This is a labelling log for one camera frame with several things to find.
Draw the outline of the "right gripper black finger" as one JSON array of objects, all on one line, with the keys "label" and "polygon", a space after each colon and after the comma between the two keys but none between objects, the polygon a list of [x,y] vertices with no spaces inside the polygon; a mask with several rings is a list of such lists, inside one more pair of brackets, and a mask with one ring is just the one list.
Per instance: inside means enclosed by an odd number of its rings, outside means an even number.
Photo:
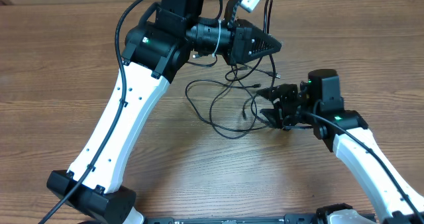
[{"label": "right gripper black finger", "polygon": [[274,129],[282,128],[279,109],[261,109],[260,113],[268,120],[268,124],[270,127]]},{"label": "right gripper black finger", "polygon": [[256,94],[268,101],[275,101],[281,97],[279,87],[267,87],[264,89],[259,89]]}]

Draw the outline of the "black USB cable thin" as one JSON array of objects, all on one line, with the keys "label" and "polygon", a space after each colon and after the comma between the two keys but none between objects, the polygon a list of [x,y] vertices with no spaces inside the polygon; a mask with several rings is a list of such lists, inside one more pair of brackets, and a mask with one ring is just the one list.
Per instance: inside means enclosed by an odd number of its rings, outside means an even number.
[{"label": "black USB cable thin", "polygon": [[[263,25],[263,32],[266,34],[269,34],[269,30],[270,30],[270,17],[271,17],[272,5],[273,5],[273,0],[266,0],[265,6],[264,6],[264,25]],[[279,78],[279,75],[276,73],[276,66],[274,63],[274,59],[272,57],[272,53],[271,52],[267,53],[267,56],[270,57],[270,61],[272,65],[272,72],[268,73],[268,75],[272,78],[271,87],[273,87],[275,79]],[[238,78],[237,72],[239,71],[239,69],[233,68],[230,72],[228,72],[228,74],[225,75],[225,79],[228,82],[239,82],[247,78],[251,73],[253,73],[253,71],[258,70],[257,67],[261,63],[262,59],[263,59],[263,56],[258,60],[257,64],[254,67],[252,67],[251,70],[246,75]]]}]

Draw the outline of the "black USB cable thick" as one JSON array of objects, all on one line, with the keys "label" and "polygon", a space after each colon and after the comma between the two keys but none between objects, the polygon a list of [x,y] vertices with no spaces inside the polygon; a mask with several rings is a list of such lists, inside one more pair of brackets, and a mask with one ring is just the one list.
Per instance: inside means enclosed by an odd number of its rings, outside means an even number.
[{"label": "black USB cable thick", "polygon": [[[259,114],[256,92],[270,87],[280,75],[273,70],[262,69],[261,63],[262,61],[258,60],[254,65],[231,66],[221,80],[201,76],[186,85],[184,95],[195,115],[220,137],[237,140],[252,132],[271,129],[270,123]],[[204,88],[206,85],[216,85],[221,89],[211,94],[211,103],[204,114],[197,106],[196,98],[190,95],[190,91],[194,88]]]}]

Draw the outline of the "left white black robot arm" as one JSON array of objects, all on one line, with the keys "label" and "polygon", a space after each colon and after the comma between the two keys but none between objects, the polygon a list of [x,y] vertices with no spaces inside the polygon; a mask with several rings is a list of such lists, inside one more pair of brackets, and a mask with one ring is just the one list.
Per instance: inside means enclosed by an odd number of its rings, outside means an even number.
[{"label": "left white black robot arm", "polygon": [[78,157],[47,181],[60,205],[91,223],[143,223],[123,175],[150,112],[178,70],[193,56],[222,56],[236,66],[280,51],[281,43],[266,28],[236,17],[238,8],[253,11],[260,0],[220,2],[213,19],[201,16],[203,2],[155,2],[124,40],[115,39],[119,75],[111,98]]}]

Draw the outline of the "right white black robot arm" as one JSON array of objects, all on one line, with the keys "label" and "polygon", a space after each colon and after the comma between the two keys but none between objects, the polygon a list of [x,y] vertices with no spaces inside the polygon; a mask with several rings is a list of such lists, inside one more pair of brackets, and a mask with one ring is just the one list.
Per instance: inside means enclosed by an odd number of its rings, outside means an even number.
[{"label": "right white black robot arm", "polygon": [[311,129],[352,173],[381,223],[422,223],[423,196],[395,169],[378,146],[368,123],[345,109],[336,70],[309,72],[307,81],[257,91],[270,101],[262,109],[274,129]]}]

